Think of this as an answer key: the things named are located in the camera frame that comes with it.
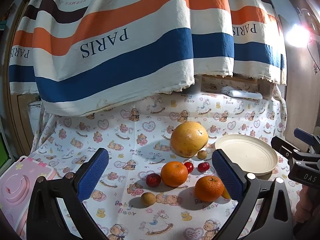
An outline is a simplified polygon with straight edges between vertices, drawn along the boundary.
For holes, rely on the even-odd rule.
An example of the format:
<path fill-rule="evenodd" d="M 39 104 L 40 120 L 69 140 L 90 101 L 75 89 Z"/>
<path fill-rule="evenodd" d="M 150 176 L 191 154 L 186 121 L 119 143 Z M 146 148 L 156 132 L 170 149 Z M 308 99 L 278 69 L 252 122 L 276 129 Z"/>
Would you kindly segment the person's right hand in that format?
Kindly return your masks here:
<path fill-rule="evenodd" d="M 315 207 L 315 202 L 310 198 L 310 190 L 310 187 L 302 185 L 295 212 L 295 221 L 297 223 L 304 223 L 319 214 L 319 205 Z"/>

